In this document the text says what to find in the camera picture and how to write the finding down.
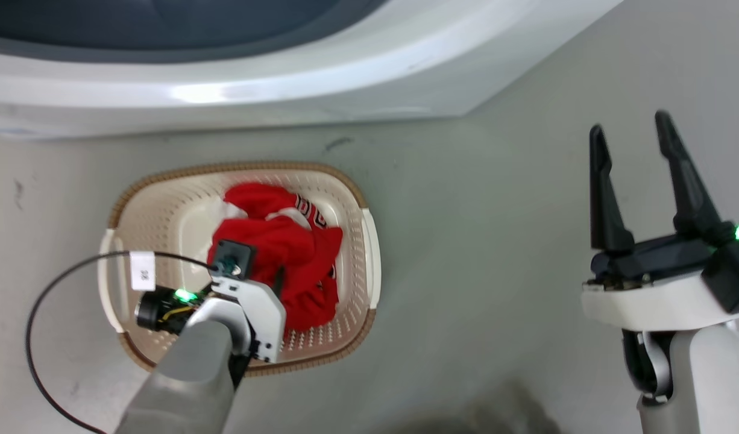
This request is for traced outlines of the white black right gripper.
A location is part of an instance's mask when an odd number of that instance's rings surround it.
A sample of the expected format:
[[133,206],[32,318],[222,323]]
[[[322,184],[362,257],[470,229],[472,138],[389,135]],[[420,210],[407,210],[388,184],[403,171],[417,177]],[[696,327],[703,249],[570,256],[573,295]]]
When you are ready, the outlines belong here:
[[603,127],[593,125],[590,240],[596,255],[593,277],[582,285],[583,312],[630,332],[683,332],[739,318],[722,310],[701,275],[713,252],[703,236],[722,223],[719,212],[666,110],[656,111],[655,126],[670,171],[678,234],[634,241],[618,208]]

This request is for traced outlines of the red garment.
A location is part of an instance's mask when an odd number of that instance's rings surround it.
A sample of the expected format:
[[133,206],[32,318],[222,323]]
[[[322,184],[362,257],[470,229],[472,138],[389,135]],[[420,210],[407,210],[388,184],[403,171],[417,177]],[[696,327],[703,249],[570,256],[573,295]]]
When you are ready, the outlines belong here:
[[224,193],[221,208],[224,219],[213,234],[208,263],[223,240],[252,245],[252,280],[272,286],[282,274],[285,327],[306,332],[328,324],[339,303],[335,266],[342,229],[328,225],[314,203],[277,185],[235,185]]

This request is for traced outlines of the grey rubber door gasket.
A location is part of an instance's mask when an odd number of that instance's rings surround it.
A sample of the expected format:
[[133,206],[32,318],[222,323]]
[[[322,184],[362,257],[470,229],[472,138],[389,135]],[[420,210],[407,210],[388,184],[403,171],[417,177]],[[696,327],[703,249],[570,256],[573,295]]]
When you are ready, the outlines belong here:
[[168,65],[279,52],[333,36],[388,0],[0,0],[0,54]]

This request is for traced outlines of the white front-load washing machine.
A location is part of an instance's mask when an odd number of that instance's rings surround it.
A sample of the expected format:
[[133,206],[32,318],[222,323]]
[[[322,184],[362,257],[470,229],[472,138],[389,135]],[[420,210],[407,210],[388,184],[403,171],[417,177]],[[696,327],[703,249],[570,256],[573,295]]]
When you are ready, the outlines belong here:
[[0,137],[456,118],[623,0],[388,0],[342,32],[255,57],[168,65],[0,54]]

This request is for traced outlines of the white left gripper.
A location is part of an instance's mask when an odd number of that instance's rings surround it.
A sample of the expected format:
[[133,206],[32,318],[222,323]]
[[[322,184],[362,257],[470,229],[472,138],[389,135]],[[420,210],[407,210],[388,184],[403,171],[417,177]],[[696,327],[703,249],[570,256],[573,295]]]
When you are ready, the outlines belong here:
[[231,333],[232,354],[278,363],[286,312],[280,301],[285,267],[279,266],[272,289],[253,280],[212,278],[212,321]]

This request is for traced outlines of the cream perforated laundry basket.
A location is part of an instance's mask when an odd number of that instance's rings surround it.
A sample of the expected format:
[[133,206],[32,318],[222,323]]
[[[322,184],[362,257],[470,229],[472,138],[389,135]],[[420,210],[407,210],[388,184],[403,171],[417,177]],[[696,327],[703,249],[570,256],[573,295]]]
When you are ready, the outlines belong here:
[[380,302],[380,242],[366,198],[342,171],[311,162],[232,162],[193,166],[143,178],[113,206],[99,252],[163,251],[205,261],[229,187],[257,182],[311,201],[328,225],[343,230],[336,261],[335,318],[308,332],[289,332],[277,363],[252,362],[247,377],[275,376],[337,362],[361,346]]

